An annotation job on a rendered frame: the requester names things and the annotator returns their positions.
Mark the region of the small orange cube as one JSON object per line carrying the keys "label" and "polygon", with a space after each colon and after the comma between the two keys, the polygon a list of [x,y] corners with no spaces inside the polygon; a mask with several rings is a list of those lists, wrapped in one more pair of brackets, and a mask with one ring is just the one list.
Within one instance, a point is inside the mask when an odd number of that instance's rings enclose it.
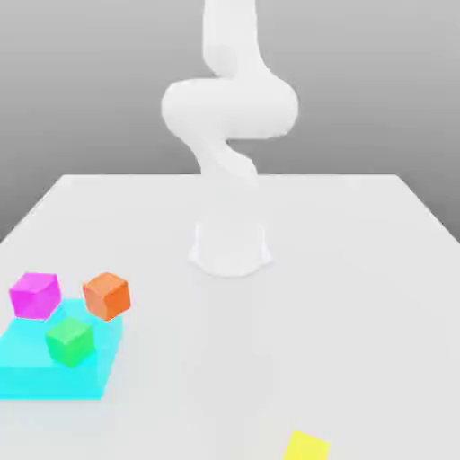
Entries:
{"label": "small orange cube", "polygon": [[104,272],[83,284],[87,310],[108,322],[131,307],[129,283],[119,276]]}

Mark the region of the small green cube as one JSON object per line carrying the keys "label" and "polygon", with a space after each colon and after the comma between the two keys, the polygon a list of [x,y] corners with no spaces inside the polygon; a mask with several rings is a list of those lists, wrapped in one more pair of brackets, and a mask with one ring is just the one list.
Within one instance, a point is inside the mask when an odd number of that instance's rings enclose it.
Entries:
{"label": "small green cube", "polygon": [[95,351],[93,328],[67,317],[45,334],[49,355],[57,363],[76,367]]}

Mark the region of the small magenta cube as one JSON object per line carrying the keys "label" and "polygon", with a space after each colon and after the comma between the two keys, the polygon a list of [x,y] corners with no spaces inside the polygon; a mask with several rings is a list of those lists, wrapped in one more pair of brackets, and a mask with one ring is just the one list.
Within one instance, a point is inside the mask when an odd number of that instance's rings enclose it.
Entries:
{"label": "small magenta cube", "polygon": [[62,299],[58,275],[25,272],[9,288],[9,297],[17,318],[48,320]]}

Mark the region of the small yellow cube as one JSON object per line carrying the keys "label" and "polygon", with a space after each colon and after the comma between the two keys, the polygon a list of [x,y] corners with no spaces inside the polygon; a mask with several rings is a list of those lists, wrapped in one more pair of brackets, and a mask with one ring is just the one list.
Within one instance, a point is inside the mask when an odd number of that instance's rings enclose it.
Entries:
{"label": "small yellow cube", "polygon": [[331,443],[301,431],[294,431],[282,460],[327,460]]}

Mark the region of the large cyan box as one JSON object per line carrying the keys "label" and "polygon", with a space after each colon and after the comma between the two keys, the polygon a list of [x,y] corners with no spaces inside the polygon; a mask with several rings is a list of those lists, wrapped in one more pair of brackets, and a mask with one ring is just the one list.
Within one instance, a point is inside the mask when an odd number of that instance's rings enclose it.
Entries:
{"label": "large cyan box", "polygon": [[[76,367],[56,362],[45,334],[66,318],[93,329],[95,352]],[[0,335],[0,399],[97,400],[109,380],[122,317],[105,322],[86,309],[82,299],[65,299],[46,321],[14,318]]]}

